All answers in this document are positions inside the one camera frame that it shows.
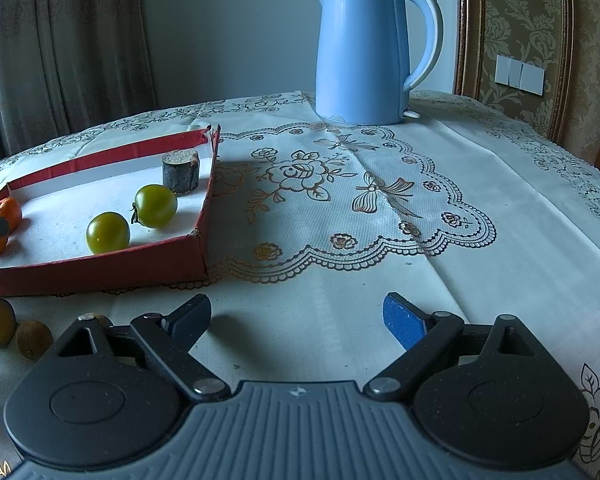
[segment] patterned wallpaper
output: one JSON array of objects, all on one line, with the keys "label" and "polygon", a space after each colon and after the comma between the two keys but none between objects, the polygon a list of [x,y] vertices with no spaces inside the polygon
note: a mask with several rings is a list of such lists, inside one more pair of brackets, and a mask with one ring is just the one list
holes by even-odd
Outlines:
[{"label": "patterned wallpaper", "polygon": [[573,72],[562,144],[592,162],[600,146],[600,0],[573,3]]},{"label": "patterned wallpaper", "polygon": [[[562,0],[485,0],[484,60],[478,100],[548,136],[562,42]],[[496,56],[544,68],[544,95],[494,81]]]}]

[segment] tomato stem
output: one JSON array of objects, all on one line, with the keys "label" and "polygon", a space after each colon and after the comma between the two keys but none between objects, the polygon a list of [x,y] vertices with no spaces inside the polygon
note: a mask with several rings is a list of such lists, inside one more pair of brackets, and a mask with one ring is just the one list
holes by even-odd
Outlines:
[{"label": "tomato stem", "polygon": [[133,202],[132,205],[131,205],[131,207],[132,207],[132,211],[134,212],[131,215],[131,223],[132,224],[139,224],[140,223],[140,219],[138,218],[138,208],[136,207],[136,203]]}]

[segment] gray curtain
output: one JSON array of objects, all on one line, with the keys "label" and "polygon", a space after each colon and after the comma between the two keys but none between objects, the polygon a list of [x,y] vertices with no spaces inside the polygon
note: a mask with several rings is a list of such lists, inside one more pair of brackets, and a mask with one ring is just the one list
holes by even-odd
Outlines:
[{"label": "gray curtain", "polygon": [[0,0],[0,158],[154,108],[140,0]]}]

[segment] white lace tablecloth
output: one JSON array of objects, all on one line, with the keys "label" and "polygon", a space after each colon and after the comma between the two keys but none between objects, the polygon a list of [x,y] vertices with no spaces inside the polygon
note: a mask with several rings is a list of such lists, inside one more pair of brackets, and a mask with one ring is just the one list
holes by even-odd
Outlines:
[{"label": "white lace tablecloth", "polygon": [[[210,102],[1,161],[0,187],[77,155],[222,126],[209,280],[13,298],[16,313],[59,335],[84,312],[126,324],[170,312],[199,289],[214,319],[192,354],[232,387],[362,386],[402,352],[382,323],[388,292],[472,323],[515,314],[592,406],[576,460],[600,478],[600,173],[468,98],[416,92],[411,105],[419,120],[342,127],[324,123],[302,92]],[[13,348],[0,349],[0,410],[28,368]]]}]

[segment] kettle handle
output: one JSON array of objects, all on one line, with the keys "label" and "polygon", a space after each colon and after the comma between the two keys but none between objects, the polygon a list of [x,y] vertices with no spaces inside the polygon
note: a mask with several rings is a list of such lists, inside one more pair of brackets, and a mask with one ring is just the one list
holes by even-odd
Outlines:
[{"label": "kettle handle", "polygon": [[405,92],[415,88],[429,75],[442,50],[443,22],[438,0],[409,0],[420,8],[427,25],[427,43],[422,59],[416,69],[407,76],[402,89]]}]

